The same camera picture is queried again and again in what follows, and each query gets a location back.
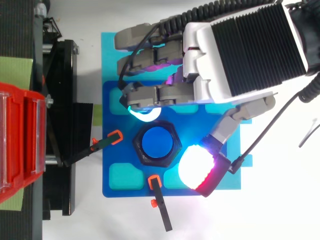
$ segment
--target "blue board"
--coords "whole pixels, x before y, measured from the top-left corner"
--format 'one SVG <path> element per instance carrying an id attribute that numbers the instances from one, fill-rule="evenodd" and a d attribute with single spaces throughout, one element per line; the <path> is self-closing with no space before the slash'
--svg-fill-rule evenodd
<path id="1" fill-rule="evenodd" d="M 123 133 L 123 141 L 106 147 L 103 150 L 102 192 L 104 196 L 112 197 L 143 197 L 153 196 L 149 189 L 148 177 L 157 174 L 161 178 L 164 196 L 197 195 L 194 190 L 186 187 L 178 175 L 179 160 L 192 144 L 197 144 L 208 134 L 221 115 L 233 106 L 231 104 L 206 104 L 179 107 L 165 107 L 157 120 L 168 121 L 182 143 L 182 150 L 168 168 L 142 165 L 133 147 L 133 138 L 147 123 L 136 119 L 119 103 L 121 91 L 117 89 L 117 60 L 128 53 L 114 49 L 114 33 L 101 34 L 102 55 L 102 95 L 103 120 L 102 133 L 106 138 L 108 133 L 119 129 Z M 144 73 L 128 77 L 126 81 L 140 81 L 146 86 L 161 84 L 176 71 L 176 66 L 158 70 L 156 73 Z M 148 135 L 148 142 L 156 142 L 158 136 Z M 233 161 L 240 155 L 240 128 L 223 146 L 222 152 Z M 252 166 L 252 156 L 246 158 L 243 167 Z M 241 189 L 241 170 L 235 175 L 227 173 L 217 187 L 218 190 Z"/>

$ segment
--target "orange plastic tab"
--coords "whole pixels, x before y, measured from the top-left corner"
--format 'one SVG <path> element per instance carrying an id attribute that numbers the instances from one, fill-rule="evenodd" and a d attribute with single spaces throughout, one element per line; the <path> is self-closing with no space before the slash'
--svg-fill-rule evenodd
<path id="1" fill-rule="evenodd" d="M 156 201 L 155 199 L 152 199 L 152 200 L 151 200 L 151 206 L 152 206 L 153 208 L 158 207 L 158 203 L 157 203 L 157 201 Z"/>
<path id="2" fill-rule="evenodd" d="M 97 140 L 97 139 L 95 139 L 95 138 L 92 138 L 92 144 L 94 145 L 94 144 L 97 144 L 99 141 Z"/>
<path id="3" fill-rule="evenodd" d="M 154 188 L 152 187 L 152 184 L 151 184 L 151 180 L 152 179 L 158 179 L 158 183 L 159 183 L 159 186 L 160 188 L 162 187 L 162 184 L 161 184 L 161 180 L 160 180 L 160 177 L 159 175 L 151 175 L 150 177 L 148 177 L 148 183 L 149 183 L 149 187 L 151 190 L 153 190 Z"/>
<path id="4" fill-rule="evenodd" d="M 119 134 L 120 139 L 114 141 L 113 143 L 111 143 L 112 145 L 116 145 L 117 143 L 120 143 L 123 139 L 124 139 L 124 135 L 122 134 L 122 132 L 120 130 L 114 130 L 113 132 L 110 132 L 107 136 L 110 137 L 113 134 Z"/>

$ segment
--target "glowing light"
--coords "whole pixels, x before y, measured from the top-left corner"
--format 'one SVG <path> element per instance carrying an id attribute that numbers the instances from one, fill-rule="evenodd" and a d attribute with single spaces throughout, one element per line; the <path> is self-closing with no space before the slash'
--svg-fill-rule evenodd
<path id="1" fill-rule="evenodd" d="M 153 120 L 156 120 L 157 117 L 159 117 L 159 115 L 161 113 L 161 107 L 156 107 L 156 108 L 152 109 L 151 112 L 146 113 L 146 114 L 131 110 L 131 106 L 128 107 L 128 111 L 133 116 L 135 116 L 137 119 L 148 123 L 148 122 L 152 122 Z"/>
<path id="2" fill-rule="evenodd" d="M 178 173 L 181 181 L 191 189 L 196 189 L 206 179 L 214 167 L 213 156 L 199 145 L 189 146 L 183 153 Z"/>

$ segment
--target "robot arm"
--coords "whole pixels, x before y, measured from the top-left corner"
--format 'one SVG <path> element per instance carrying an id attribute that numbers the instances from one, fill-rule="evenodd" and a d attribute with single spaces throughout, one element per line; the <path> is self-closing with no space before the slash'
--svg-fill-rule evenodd
<path id="1" fill-rule="evenodd" d="M 145 122 L 156 119 L 165 106 L 240 103 L 222 116 L 199 145 L 189 146 L 179 162 L 180 179 L 207 197 L 226 172 L 237 172 L 245 156 L 296 98 L 309 103 L 320 95 L 319 13 L 318 0 L 288 6 L 273 0 L 220 0 L 160 23 L 125 29 L 115 36 L 115 46 L 134 51 L 118 61 L 120 102 Z M 123 81 L 124 75 L 181 63 L 177 72 L 160 85 Z M 279 85 L 289 87 L 293 79 L 316 73 L 242 156 L 231 163 L 220 153 L 242 120 L 274 107 L 273 95 Z M 200 171 L 199 161 L 210 169 L 197 175 L 197 184 L 189 184 L 188 169 Z"/>
<path id="2" fill-rule="evenodd" d="M 217 2 L 213 6 L 221 10 L 224 1 Z M 257 4 L 272 2 L 257 1 Z M 200 13 L 206 6 L 192 11 Z M 300 42 L 305 32 L 296 31 L 294 20 L 297 22 L 297 11 L 303 12 L 301 8 L 292 11 L 281 3 L 249 9 L 248 4 L 240 6 L 244 10 L 222 17 L 211 11 L 215 20 L 189 22 L 183 32 L 172 31 L 174 27 L 169 23 L 174 25 L 172 22 L 183 19 L 184 14 L 160 21 L 159 28 L 142 45 L 144 49 L 127 67 L 129 56 L 118 61 L 118 73 L 125 68 L 124 74 L 133 76 L 170 65 L 182 66 L 161 85 L 143 86 L 137 82 L 121 87 L 122 105 L 145 113 L 172 105 L 243 103 L 273 95 L 279 85 L 289 86 L 293 83 L 290 80 L 310 73 L 311 59 L 312 68 L 319 68 L 320 60 L 314 62 L 318 53 L 304 53 L 311 48 Z M 116 48 L 132 50 L 154 26 L 141 24 L 118 32 Z M 166 26 L 172 34 L 168 31 L 163 34 L 161 29 Z M 152 47 L 163 43 L 164 46 Z M 312 49 L 319 43 L 315 36 L 309 41 Z"/>

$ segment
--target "hexagonal nut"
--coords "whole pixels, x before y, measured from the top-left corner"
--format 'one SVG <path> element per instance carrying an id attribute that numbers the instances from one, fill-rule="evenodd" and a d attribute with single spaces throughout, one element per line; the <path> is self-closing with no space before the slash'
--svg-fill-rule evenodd
<path id="1" fill-rule="evenodd" d="M 143 146 L 142 146 L 142 140 L 143 140 L 145 133 L 154 127 L 162 127 L 164 129 L 166 129 L 171 134 L 172 142 L 173 142 L 170 152 L 166 156 L 159 157 L 159 158 L 154 158 L 154 157 L 147 155 L 143 149 Z M 144 125 L 139 130 L 137 135 L 133 138 L 132 144 L 133 144 L 133 147 L 136 151 L 136 154 L 139 157 L 140 162 L 143 165 L 153 166 L 153 167 L 162 167 L 162 168 L 169 167 L 170 164 L 175 159 L 175 157 L 178 155 L 178 153 L 182 149 L 182 144 L 181 144 L 181 141 L 180 141 L 179 136 L 177 134 L 176 128 L 172 123 L 170 123 L 168 121 L 154 121 L 154 122 L 151 122 L 149 124 Z"/>

